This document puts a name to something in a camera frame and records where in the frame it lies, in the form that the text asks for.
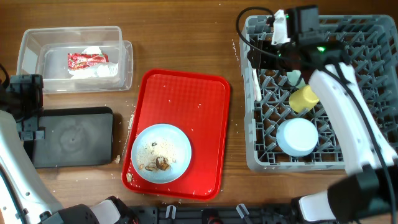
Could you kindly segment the light blue bowl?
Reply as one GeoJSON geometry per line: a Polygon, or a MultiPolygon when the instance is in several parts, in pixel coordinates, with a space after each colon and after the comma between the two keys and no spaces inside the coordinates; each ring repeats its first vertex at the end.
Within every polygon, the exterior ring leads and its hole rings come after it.
{"type": "Polygon", "coordinates": [[[292,157],[309,155],[318,142],[318,131],[313,123],[303,118],[288,119],[276,132],[278,146],[292,157]]]}

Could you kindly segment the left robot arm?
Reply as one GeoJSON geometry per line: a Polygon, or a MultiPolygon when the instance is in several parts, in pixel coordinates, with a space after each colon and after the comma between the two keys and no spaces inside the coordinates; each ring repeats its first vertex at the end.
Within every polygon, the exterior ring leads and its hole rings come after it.
{"type": "Polygon", "coordinates": [[[6,75],[1,81],[1,208],[5,222],[13,223],[140,223],[138,215],[110,196],[99,204],[63,208],[46,188],[26,153],[28,139],[46,140],[39,118],[43,109],[43,77],[6,75]]]}

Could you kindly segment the red snack wrapper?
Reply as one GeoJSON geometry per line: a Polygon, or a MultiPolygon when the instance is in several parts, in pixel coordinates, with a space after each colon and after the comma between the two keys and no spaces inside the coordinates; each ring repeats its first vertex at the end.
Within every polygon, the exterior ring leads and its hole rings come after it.
{"type": "Polygon", "coordinates": [[[106,54],[68,54],[67,62],[69,70],[81,70],[108,63],[109,58],[106,54]]]}

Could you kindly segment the white napkin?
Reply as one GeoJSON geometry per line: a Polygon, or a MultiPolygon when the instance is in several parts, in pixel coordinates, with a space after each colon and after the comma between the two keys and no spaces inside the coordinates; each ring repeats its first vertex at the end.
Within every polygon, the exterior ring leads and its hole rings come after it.
{"type": "MultiPolygon", "coordinates": [[[[68,53],[68,54],[105,54],[98,46],[87,47],[82,53],[68,53]]],[[[93,67],[81,69],[81,70],[69,70],[69,74],[72,79],[83,79],[83,78],[108,78],[115,77],[118,74],[119,64],[118,63],[100,63],[93,67]]]]}

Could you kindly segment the light blue plate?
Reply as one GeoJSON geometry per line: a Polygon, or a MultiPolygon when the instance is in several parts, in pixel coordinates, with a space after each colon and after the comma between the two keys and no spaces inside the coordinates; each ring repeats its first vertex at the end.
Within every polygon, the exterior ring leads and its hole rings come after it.
{"type": "Polygon", "coordinates": [[[153,184],[167,184],[180,178],[188,169],[192,159],[192,147],[186,134],[171,124],[155,124],[137,135],[131,148],[131,163],[134,170],[144,180],[153,184]],[[177,161],[167,171],[148,172],[139,170],[136,152],[146,142],[166,140],[177,149],[177,161]]]}

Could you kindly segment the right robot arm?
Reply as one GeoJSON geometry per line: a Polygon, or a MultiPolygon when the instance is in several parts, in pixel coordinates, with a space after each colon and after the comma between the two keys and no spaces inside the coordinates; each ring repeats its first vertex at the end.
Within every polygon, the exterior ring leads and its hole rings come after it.
{"type": "Polygon", "coordinates": [[[268,68],[303,71],[320,99],[343,153],[348,176],[317,194],[295,199],[295,220],[316,223],[358,221],[391,213],[397,221],[397,153],[381,134],[360,94],[345,46],[316,40],[262,50],[250,43],[245,56],[265,56],[268,68]]]}

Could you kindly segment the green bowl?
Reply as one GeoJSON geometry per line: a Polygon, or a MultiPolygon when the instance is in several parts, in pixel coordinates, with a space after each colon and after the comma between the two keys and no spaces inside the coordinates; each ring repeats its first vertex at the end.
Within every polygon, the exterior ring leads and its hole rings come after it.
{"type": "Polygon", "coordinates": [[[301,89],[306,86],[304,79],[301,77],[300,70],[292,70],[291,72],[287,72],[286,75],[290,85],[298,89],[301,89]]]}

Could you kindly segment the white plastic fork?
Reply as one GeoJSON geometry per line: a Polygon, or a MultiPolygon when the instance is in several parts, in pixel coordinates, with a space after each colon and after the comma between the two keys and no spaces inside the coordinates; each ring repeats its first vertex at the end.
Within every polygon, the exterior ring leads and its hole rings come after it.
{"type": "Polygon", "coordinates": [[[252,79],[253,79],[253,88],[254,88],[254,97],[256,101],[262,100],[261,89],[258,82],[257,70],[255,68],[252,69],[252,79]]]}

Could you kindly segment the yellow cup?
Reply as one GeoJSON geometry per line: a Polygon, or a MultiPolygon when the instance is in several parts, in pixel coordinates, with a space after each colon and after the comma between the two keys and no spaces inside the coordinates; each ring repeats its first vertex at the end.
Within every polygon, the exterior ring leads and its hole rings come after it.
{"type": "Polygon", "coordinates": [[[289,97],[289,105],[296,112],[312,109],[318,102],[318,96],[312,91],[310,85],[293,92],[289,97]]]}

